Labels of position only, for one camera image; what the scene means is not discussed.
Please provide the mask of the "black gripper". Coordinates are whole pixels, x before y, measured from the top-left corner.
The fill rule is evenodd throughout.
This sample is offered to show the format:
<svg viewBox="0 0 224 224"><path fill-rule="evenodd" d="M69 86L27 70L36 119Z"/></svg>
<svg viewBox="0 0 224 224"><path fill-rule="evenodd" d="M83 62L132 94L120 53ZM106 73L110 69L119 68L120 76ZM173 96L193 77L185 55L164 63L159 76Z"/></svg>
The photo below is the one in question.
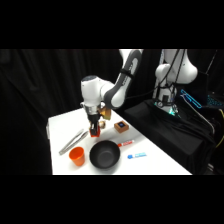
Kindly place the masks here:
<svg viewBox="0 0 224 224"><path fill-rule="evenodd" d="M101 105L87 106L84 102L81 103L81 106L84 108L88 120L90 121L89 132L91 136L94 136L94 124L97 123L101 117ZM100 122L97 123L97 136L100 136L101 127Z"/></svg>

